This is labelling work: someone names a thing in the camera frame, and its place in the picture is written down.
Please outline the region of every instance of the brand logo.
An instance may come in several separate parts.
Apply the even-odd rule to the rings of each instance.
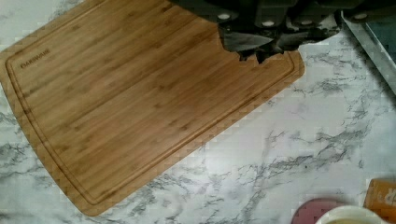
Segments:
[[[29,61],[25,62],[25,63],[21,63],[21,68],[27,68],[29,65],[37,62],[38,60],[42,59],[44,56],[46,56],[47,54],[50,53],[49,49],[46,49],[45,51],[37,54],[35,57],[33,57],[32,59],[30,59]]]
[[[396,189],[389,189],[387,196],[385,196],[385,204],[396,206]]]

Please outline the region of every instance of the cutting board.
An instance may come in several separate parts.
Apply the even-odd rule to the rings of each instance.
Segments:
[[[35,153],[88,216],[304,72],[298,52],[240,63],[222,48],[216,24],[163,0],[87,0],[6,49],[0,64]]]

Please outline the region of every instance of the orange box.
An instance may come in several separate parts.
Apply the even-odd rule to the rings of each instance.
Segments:
[[[396,223],[396,182],[373,179],[367,190],[364,207],[386,221]]]

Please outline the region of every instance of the white bowl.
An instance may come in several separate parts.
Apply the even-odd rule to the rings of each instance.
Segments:
[[[316,224],[328,224],[340,219],[360,221],[361,224],[388,224],[376,213],[358,206],[341,206],[323,215]]]

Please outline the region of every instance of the marble countertop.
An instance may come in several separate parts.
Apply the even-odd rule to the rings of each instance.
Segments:
[[[78,0],[0,0],[0,50]],[[362,205],[396,178],[395,97],[352,34],[300,47],[305,74],[99,217],[69,202],[0,90],[0,223],[290,223],[317,197]]]

